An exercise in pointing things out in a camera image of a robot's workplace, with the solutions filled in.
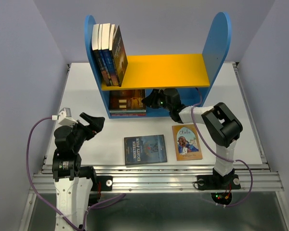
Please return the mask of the yellow teal paperback book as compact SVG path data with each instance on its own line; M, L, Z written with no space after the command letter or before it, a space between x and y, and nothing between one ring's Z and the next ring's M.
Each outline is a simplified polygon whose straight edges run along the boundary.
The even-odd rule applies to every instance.
M145 114L146 110L110 110L111 114Z

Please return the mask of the dark door cover book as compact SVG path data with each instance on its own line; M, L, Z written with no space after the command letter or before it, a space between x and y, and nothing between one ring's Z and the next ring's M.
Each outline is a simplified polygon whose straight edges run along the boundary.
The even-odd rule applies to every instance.
M145 111L144 98L145 90L112 90L109 92L109 110Z

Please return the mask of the Nineteen Eighty-Four blue book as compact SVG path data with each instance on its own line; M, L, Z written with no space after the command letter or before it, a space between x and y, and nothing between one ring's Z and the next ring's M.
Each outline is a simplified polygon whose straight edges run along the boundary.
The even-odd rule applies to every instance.
M164 135L126 137L124 153L126 166L167 162Z

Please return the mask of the orange Othello book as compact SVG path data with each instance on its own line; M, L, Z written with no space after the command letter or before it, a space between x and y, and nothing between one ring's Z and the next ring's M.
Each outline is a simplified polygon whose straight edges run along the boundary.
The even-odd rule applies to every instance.
M198 133L193 124L172 126L177 161L201 160L203 158Z

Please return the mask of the Three Days to See book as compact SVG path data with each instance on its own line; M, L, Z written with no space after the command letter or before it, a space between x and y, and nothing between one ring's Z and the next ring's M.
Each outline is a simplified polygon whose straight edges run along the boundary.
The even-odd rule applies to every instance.
M121 87L123 83L123 78L127 70L128 59L127 59L127 55L125 52L125 47L124 47L120 27L117 25L115 26L116 26L116 31L114 33L113 55L114 55L115 66L116 66L117 74L118 74L118 86Z

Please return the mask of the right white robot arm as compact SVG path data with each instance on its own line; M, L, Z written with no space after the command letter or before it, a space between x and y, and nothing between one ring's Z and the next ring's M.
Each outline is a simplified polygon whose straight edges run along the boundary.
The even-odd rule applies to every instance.
M197 188L204 190L240 189L240 181L234 169L234 148L243 126L224 103L210 107L186 106L181 102L177 89L153 89L142 100L152 109L164 108L173 121L181 124L204 124L216 144L212 153L216 157L210 175L198 175Z

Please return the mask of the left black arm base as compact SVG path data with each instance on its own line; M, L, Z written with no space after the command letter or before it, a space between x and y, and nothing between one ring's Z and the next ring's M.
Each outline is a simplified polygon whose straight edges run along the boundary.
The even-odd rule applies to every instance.
M101 200L102 192L112 191L113 177L97 176L90 191L88 206L92 206Z

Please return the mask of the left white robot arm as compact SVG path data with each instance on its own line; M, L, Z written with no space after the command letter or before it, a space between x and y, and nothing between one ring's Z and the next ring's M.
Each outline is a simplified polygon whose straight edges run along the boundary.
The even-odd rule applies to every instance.
M80 117L87 125L62 112L58 116L60 127L54 132L56 149L52 172L58 210L55 227L57 231L86 229L90 192L97 186L98 178L94 167L81 166L79 151L85 141L102 131L105 118L86 113L81 113Z

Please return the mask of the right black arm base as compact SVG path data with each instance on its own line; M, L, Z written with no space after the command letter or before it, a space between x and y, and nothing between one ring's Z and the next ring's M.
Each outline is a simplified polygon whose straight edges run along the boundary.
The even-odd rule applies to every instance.
M214 191L211 193L212 200L224 207L229 206L232 201L232 190L241 189L240 180L234 170L225 176L215 170L212 175L198 175L193 187L200 191Z

